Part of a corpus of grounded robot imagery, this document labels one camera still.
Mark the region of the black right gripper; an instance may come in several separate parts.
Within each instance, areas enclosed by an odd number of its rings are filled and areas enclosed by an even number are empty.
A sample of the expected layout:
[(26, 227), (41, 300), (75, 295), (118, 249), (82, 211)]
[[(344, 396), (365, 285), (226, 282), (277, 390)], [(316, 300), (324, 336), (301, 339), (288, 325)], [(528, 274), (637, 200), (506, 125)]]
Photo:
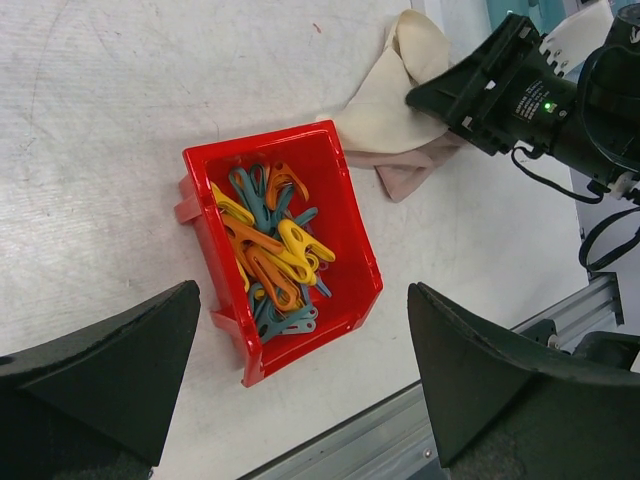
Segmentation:
[(520, 141), (547, 151), (575, 94), (540, 53), (543, 38), (529, 17), (510, 13), (482, 47), (412, 88), (406, 104), (489, 155)]

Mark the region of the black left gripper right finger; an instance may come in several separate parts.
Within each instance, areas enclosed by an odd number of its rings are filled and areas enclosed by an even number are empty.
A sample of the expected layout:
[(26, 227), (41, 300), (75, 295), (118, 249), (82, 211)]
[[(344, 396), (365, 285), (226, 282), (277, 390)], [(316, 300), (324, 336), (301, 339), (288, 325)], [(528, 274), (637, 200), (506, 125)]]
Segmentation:
[(572, 353), (471, 313), (429, 286), (408, 319), (440, 465), (454, 479), (635, 479), (634, 335), (587, 334)]

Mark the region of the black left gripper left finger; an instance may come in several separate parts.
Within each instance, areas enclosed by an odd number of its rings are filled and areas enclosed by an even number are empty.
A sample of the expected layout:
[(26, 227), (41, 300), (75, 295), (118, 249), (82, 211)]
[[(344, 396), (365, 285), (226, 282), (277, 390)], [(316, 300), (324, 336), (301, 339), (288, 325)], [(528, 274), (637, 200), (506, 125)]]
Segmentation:
[(200, 313), (193, 280), (1, 358), (4, 479), (147, 479)]

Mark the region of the pink cream underwear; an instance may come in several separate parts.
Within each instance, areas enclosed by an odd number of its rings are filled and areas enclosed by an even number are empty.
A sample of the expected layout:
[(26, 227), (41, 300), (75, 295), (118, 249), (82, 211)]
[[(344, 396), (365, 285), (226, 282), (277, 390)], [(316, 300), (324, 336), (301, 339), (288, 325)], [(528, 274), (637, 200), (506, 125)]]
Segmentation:
[(406, 103), (409, 91), (449, 68), (450, 42), (426, 15), (407, 9), (387, 30), (381, 53), (358, 90), (332, 120), (351, 167), (377, 172), (399, 203), (444, 165), (465, 141), (440, 120)]

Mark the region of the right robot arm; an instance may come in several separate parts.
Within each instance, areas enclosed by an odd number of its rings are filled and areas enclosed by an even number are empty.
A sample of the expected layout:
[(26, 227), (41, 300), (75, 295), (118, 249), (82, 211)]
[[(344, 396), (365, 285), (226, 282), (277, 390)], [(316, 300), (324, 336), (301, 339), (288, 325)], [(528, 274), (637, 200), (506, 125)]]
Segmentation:
[(602, 27), (574, 16), (576, 82), (569, 50), (527, 16), (509, 13), (489, 37), (445, 73), (414, 87), (409, 107), (443, 122), (488, 155), (548, 155), (606, 194), (639, 201), (639, 7)]

